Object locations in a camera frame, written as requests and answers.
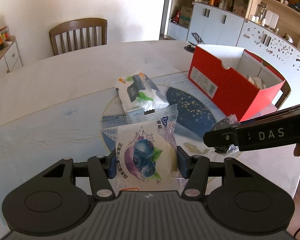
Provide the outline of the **blueberry bread packet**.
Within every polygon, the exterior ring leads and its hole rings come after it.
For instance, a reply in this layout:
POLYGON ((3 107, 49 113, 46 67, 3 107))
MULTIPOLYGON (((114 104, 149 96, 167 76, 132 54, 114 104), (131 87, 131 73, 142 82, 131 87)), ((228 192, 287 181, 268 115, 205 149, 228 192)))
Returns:
POLYGON ((174 136, 177 117, 177 105, 170 105, 136 120, 123 115, 102 120, 102 133, 115 144, 116 193, 181 190, 184 180, 174 136))

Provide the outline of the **brown wooden chair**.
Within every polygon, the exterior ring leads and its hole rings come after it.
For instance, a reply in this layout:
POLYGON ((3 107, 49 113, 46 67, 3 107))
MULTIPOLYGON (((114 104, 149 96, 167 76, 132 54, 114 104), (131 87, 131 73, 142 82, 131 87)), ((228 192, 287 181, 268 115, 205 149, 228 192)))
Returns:
POLYGON ((53 55, 107 44, 108 21, 81 18, 61 23, 49 31, 53 55))
POLYGON ((282 86, 280 88, 281 90, 281 96, 277 100, 277 102, 272 103, 277 109, 280 109, 283 103, 286 101, 286 99, 289 97, 291 93, 291 88, 286 79, 283 77, 283 75, 276 69, 274 68, 271 64, 269 64, 267 61, 262 59, 261 57, 257 56, 256 54, 245 50, 246 53, 248 53, 251 57, 256 59, 258 62, 262 63, 263 65, 263 70, 267 69, 267 72, 271 73, 271 76, 275 76, 277 79, 280 79, 282 81, 282 86))

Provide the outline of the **beige crinkled snack bag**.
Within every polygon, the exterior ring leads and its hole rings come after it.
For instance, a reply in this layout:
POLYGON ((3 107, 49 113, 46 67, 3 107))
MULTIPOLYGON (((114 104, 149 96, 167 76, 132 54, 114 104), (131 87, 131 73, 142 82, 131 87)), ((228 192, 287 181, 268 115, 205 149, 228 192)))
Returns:
POLYGON ((264 81, 256 76, 251 76, 251 75, 247 75, 246 79, 253 84, 256 88, 258 88, 259 90, 263 90, 266 89, 266 84, 264 83, 264 81))

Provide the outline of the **red cardboard shoe box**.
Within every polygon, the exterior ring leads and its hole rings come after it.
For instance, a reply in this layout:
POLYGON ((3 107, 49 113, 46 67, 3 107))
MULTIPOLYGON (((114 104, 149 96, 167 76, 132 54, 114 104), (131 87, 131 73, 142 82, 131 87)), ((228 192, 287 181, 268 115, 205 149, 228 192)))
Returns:
POLYGON ((262 63, 246 49, 211 44, 196 45, 188 78, 226 115, 245 121, 268 107, 282 81, 263 70, 262 63), (259 90, 246 76, 261 78, 266 89, 259 90))

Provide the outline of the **dark clear plastic packet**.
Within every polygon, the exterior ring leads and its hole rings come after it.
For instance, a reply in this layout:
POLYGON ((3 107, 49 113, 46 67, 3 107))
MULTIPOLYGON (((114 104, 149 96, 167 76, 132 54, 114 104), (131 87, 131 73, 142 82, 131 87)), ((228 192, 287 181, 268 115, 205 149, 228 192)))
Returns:
MULTIPOLYGON (((232 114, 230 116, 223 118, 216 124, 214 124, 213 127, 210 129, 210 131, 229 128, 229 127, 232 127, 237 124, 239 124, 239 121, 237 120, 236 115, 232 114)), ((228 145, 228 146, 222 146, 222 147, 214 147, 214 149, 215 149, 215 152, 218 154, 230 154, 230 153, 236 153, 239 151, 238 146, 235 146, 234 144, 228 145)))

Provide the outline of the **black folding stand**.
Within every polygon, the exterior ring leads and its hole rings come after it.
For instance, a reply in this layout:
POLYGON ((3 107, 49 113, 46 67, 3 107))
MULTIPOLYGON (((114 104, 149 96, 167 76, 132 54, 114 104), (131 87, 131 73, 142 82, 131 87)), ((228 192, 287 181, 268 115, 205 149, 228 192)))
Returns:
POLYGON ((194 53, 196 45, 204 44, 204 41, 197 32, 192 32, 191 35, 195 42, 190 42, 187 46, 184 47, 184 49, 190 53, 194 53))

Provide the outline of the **white tissue pack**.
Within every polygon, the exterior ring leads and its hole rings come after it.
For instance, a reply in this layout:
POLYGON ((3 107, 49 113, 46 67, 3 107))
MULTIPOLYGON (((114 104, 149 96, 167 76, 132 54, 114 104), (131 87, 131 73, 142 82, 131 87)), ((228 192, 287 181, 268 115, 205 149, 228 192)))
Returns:
POLYGON ((143 72, 119 78, 115 88, 126 116, 132 121, 140 120, 145 112, 169 106, 166 96, 143 72))

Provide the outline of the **white side cabinet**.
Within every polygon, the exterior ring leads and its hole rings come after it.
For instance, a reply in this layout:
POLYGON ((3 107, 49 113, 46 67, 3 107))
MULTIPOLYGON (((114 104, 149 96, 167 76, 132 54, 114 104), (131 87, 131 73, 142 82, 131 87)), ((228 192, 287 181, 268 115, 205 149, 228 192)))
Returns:
POLYGON ((23 67, 15 36, 10 36, 0 51, 0 75, 15 72, 23 67))

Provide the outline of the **cardboard box by cabinet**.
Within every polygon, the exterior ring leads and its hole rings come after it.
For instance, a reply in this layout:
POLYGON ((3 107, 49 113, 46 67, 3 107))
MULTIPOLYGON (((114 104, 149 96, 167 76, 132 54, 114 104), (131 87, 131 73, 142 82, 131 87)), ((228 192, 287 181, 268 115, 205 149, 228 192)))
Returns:
POLYGON ((179 25, 188 28, 191 21, 193 7, 182 6, 179 16, 179 25))

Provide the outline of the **white wall cabinet unit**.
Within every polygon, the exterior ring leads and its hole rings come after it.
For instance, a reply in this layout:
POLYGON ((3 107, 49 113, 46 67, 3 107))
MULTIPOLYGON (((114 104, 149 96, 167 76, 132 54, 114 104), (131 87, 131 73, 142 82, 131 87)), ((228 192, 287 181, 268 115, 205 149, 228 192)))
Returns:
POLYGON ((175 40, 195 42, 197 32, 205 44, 238 46, 260 56, 287 80, 291 93, 287 108, 300 104, 300 51, 272 31, 241 16, 196 2, 188 28, 170 22, 167 34, 175 40))

